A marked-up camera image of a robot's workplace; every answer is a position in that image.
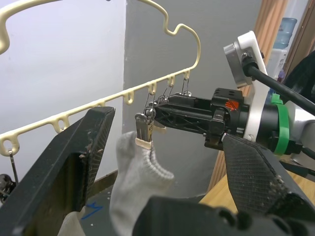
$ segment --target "black cable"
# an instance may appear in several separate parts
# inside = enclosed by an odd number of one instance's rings
[[[308,147],[303,147],[302,152],[311,159],[315,160],[315,151],[309,149]]]
[[[272,88],[274,91],[282,95],[287,100],[292,101],[305,111],[309,112],[313,116],[315,116],[315,104],[310,100],[306,99],[302,95],[298,94],[297,92],[291,90],[287,86],[279,83],[278,81],[272,79],[268,75],[261,72],[254,66],[247,66],[247,75],[251,76],[253,79],[256,79],[266,86]]]

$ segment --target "cream plastic hanger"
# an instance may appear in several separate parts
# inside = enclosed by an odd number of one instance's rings
[[[40,4],[53,2],[53,1],[57,1],[57,0],[20,0],[20,1],[16,1],[12,4],[9,4],[5,7],[3,7],[2,9],[0,9],[0,54],[4,53],[9,48],[9,45],[10,45],[9,36],[8,36],[7,30],[5,27],[6,20],[10,16],[14,15],[15,13],[18,13],[20,11],[23,11],[23,10],[28,9],[28,8],[33,7],[33,6],[37,6]],[[134,101],[134,92],[139,90],[139,89],[147,87],[149,90],[149,93],[151,95],[154,95],[156,92],[156,89],[157,89],[157,83],[158,82],[168,80],[167,81],[168,86],[173,87],[174,83],[175,83],[175,76],[176,75],[183,74],[185,80],[189,79],[190,71],[198,65],[199,59],[200,59],[201,46],[200,46],[200,39],[199,39],[197,33],[192,28],[190,28],[184,24],[178,24],[174,31],[170,31],[168,29],[168,14],[163,7],[161,7],[160,5],[158,5],[157,3],[155,3],[151,0],[138,0],[138,1],[144,2],[148,5],[156,8],[157,10],[159,10],[164,15],[163,30],[166,34],[168,34],[170,36],[175,36],[180,28],[184,28],[193,34],[193,36],[195,37],[195,39],[197,41],[197,58],[196,58],[194,65],[191,67],[188,67],[186,69],[177,71],[175,73],[165,75],[161,78],[146,82],[146,83],[138,85],[138,86],[135,86],[133,88],[128,88],[128,89],[123,90],[119,93],[113,94],[113,95],[108,96],[108,97],[101,98],[99,100],[90,102],[88,104],[85,104],[85,105],[82,105],[80,107],[71,109],[69,111],[61,112],[57,115],[48,117],[48,118],[40,120],[38,122],[23,126],[21,128],[18,128],[18,129],[14,129],[14,130],[5,132],[5,133],[0,135],[0,154],[1,155],[9,156],[9,150],[7,150],[4,147],[4,141],[6,141],[6,140],[8,140],[12,143],[12,154],[13,155],[15,155],[19,151],[20,144],[18,141],[18,136],[20,134],[24,134],[26,132],[37,129],[37,128],[42,127],[42,126],[47,125],[47,124],[51,124],[54,127],[55,131],[57,133],[60,133],[62,131],[62,129],[60,128],[58,122],[60,120],[62,120],[63,124],[64,124],[64,128],[65,129],[68,128],[70,126],[69,119],[68,119],[68,117],[70,115],[76,114],[78,112],[81,112],[81,111],[84,111],[86,109],[93,108],[96,106],[105,106],[106,102],[111,101],[111,100],[118,98],[118,97],[121,97],[121,96],[124,97],[124,102],[126,104],[130,105]]]

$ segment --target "green ring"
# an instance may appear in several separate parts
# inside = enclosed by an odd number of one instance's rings
[[[274,154],[283,155],[286,151],[290,138],[289,129],[289,115],[285,105],[278,94],[273,94],[271,99],[272,104],[276,104],[278,107],[279,115],[279,140],[274,151]]]

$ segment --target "red label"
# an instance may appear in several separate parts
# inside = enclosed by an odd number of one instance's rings
[[[231,100],[228,100],[225,103],[225,107],[230,109],[231,111],[237,110],[238,109],[238,105],[239,105],[239,103],[237,101],[231,101]]]

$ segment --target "floor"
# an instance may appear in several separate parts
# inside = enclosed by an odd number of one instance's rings
[[[81,219],[81,225],[86,236],[117,236],[109,219],[109,202],[113,186],[91,197],[87,203],[86,213]],[[204,195],[183,199],[198,203]]]

